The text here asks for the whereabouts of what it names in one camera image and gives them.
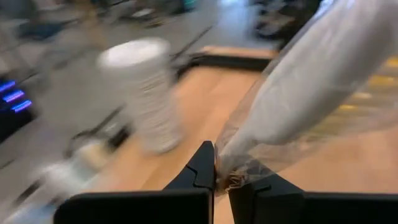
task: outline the blue led light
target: blue led light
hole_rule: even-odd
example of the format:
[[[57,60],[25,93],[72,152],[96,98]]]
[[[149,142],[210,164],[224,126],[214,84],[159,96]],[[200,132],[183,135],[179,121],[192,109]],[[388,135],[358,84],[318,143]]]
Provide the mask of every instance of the blue led light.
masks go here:
[[[3,97],[3,100],[7,103],[11,102],[12,100],[18,99],[19,97],[25,95],[23,91],[17,90],[5,97]]]
[[[9,81],[6,84],[3,84],[3,85],[0,86],[0,92],[2,92],[4,90],[7,90],[8,88],[13,87],[14,85],[15,85],[14,81]]]
[[[22,103],[13,106],[11,109],[13,109],[15,111],[15,113],[20,112],[21,110],[27,108],[28,106],[30,106],[32,104],[32,102],[30,100],[25,100]]]

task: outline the plastic bag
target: plastic bag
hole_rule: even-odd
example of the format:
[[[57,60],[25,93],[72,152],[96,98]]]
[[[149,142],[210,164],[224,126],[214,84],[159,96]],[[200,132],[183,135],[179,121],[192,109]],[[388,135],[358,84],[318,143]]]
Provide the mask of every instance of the plastic bag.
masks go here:
[[[398,123],[398,1],[329,6],[226,123],[216,142],[220,190],[285,169],[331,139]]]

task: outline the floor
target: floor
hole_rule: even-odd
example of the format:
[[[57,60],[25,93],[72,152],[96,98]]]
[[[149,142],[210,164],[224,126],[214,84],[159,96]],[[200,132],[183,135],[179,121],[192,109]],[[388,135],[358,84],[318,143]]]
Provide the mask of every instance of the floor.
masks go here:
[[[112,16],[121,7],[116,6]],[[269,49],[272,44],[250,36],[255,11],[255,6],[241,0],[199,0],[195,11],[172,18],[160,27],[143,29],[112,19],[104,21],[103,27],[109,46],[157,36],[168,40],[171,54],[175,54],[211,27],[184,55],[206,45]],[[85,39],[81,29],[72,27],[65,31],[62,43],[72,46],[71,49],[86,49],[90,42]],[[31,47],[30,51],[34,53],[35,48]],[[95,62],[99,53],[99,50],[85,50],[65,68],[48,74],[50,88],[34,94],[40,117],[0,144],[0,164],[15,158],[11,165],[0,170],[0,202],[13,201],[35,179],[41,167],[62,158],[71,136],[93,127],[122,104],[98,75]]]

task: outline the wooden surface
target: wooden surface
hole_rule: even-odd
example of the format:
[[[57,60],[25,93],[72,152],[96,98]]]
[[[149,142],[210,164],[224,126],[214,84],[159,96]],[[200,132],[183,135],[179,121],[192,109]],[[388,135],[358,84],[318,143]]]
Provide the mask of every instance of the wooden surface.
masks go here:
[[[256,72],[225,68],[191,70],[174,89],[184,141],[173,151],[156,156],[145,153],[139,137],[133,136],[117,152],[95,191],[162,189],[204,140],[215,142],[228,116],[259,78]],[[391,128],[331,142],[280,175],[304,190],[398,193],[397,134],[398,128]],[[227,197],[216,199],[215,223],[233,223]]]

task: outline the wooden table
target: wooden table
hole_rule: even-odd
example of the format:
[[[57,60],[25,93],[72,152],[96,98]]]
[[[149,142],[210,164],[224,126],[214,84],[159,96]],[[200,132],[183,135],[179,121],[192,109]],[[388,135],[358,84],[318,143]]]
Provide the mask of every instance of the wooden table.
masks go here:
[[[208,53],[273,57],[267,50],[206,47]],[[131,137],[104,171],[96,192],[160,190],[194,155],[204,140],[215,142],[229,115],[260,73],[196,67],[174,89],[185,139],[161,156],[141,149]],[[343,139],[279,174],[304,190],[398,193],[398,127]],[[228,197],[216,199],[215,223],[233,223]]]

